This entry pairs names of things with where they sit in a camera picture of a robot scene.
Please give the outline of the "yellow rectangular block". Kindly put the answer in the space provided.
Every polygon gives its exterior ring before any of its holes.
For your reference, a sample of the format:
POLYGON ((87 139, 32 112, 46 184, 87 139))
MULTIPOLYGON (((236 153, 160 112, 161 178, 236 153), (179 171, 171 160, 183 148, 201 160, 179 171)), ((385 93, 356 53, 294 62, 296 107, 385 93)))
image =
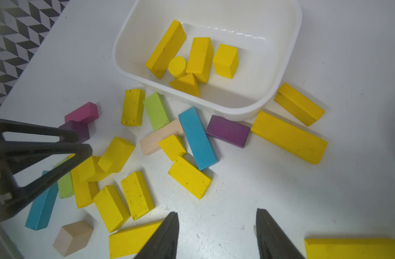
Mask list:
POLYGON ((208 83, 213 56, 214 49, 209 37, 194 38, 186 73, 193 74, 199 83, 208 83))

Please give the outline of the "yellow cube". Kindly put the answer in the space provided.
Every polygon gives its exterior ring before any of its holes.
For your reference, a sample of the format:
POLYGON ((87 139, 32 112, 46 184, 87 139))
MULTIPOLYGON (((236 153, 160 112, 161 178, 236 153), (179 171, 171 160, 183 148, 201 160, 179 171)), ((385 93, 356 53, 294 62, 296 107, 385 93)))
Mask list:
POLYGON ((238 48, 220 44, 212 61, 217 75, 233 79, 239 65, 238 48))

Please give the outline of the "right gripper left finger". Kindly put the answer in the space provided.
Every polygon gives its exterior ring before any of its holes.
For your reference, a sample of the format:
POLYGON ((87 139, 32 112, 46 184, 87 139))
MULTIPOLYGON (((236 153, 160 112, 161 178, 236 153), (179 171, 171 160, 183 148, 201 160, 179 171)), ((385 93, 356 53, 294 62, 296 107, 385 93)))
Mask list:
POLYGON ((175 259, 179 239, 179 217, 170 212, 135 259, 175 259))

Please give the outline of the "yellow cylinder block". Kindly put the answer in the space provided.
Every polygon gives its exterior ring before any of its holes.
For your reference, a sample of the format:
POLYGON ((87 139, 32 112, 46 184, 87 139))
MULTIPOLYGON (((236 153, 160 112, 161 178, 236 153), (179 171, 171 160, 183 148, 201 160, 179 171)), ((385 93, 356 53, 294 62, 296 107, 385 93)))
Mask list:
POLYGON ((177 56, 169 62, 168 70, 174 78, 185 76, 187 62, 183 57, 177 56))

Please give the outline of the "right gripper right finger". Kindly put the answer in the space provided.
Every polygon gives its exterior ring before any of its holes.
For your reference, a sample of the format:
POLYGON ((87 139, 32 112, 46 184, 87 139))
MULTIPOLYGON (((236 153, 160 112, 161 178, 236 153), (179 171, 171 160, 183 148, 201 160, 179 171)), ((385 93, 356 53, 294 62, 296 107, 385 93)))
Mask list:
POLYGON ((256 236, 261 259, 305 259, 266 209, 257 209, 256 236))

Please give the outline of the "yellow triangle block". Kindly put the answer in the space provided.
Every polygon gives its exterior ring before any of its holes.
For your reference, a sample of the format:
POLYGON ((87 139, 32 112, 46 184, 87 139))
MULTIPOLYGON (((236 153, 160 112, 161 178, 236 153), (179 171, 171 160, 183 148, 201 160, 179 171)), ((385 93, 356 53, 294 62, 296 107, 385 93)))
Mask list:
POLYGON ((187 74, 183 77, 171 81, 169 85, 181 92, 189 95, 200 97, 200 87, 193 74, 187 74))

